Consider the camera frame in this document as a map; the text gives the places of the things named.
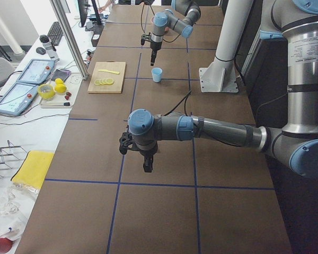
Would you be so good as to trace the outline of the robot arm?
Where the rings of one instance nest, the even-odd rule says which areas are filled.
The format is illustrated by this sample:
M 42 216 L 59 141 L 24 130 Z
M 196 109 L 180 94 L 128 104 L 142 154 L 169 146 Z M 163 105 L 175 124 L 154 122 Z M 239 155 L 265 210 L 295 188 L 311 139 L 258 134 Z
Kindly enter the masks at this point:
M 234 68 L 238 44 L 254 1 L 240 5 L 228 1 L 214 61 L 199 69 L 202 92 L 230 92 L 234 88 Z M 153 32 L 143 34 L 141 45 L 150 42 L 151 66 L 161 49 L 166 28 L 188 38 L 201 10 L 193 1 L 172 1 L 172 8 L 184 15 L 177 18 L 165 9 L 154 15 Z M 146 109 L 134 110 L 126 132 L 119 140 L 119 151 L 138 151 L 144 157 L 143 169 L 153 170 L 157 141 L 213 139 L 234 146 L 255 148 L 307 178 L 318 177 L 318 1 L 263 1 L 260 40 L 287 40 L 288 84 L 286 92 L 255 109 L 287 96 L 287 123 L 282 128 L 253 127 L 173 112 L 187 100 L 190 91 L 171 111 L 153 116 Z
M 171 9 L 165 9 L 154 15 L 152 33 L 142 35 L 142 42 L 150 42 L 151 66 L 154 66 L 157 52 L 162 47 L 166 28 L 188 38 L 193 31 L 193 25 L 201 18 L 201 10 L 195 1 L 171 1 L 171 6 L 175 11 L 183 14 L 184 18 L 179 19 Z

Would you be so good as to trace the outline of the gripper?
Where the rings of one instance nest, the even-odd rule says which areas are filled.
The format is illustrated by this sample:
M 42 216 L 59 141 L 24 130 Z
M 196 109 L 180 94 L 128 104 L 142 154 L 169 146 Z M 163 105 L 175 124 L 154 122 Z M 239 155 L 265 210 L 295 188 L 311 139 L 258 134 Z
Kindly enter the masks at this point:
M 149 150 L 142 150 L 140 154 L 144 157 L 144 172 L 151 173 L 153 171 L 153 156 L 156 154 L 156 145 Z
M 151 61 L 150 61 L 151 66 L 153 66 L 155 64 L 157 52 L 161 49 L 161 46 L 162 46 L 162 36 L 152 33 L 151 34 L 151 44 L 150 44 L 150 47 L 152 49 Z

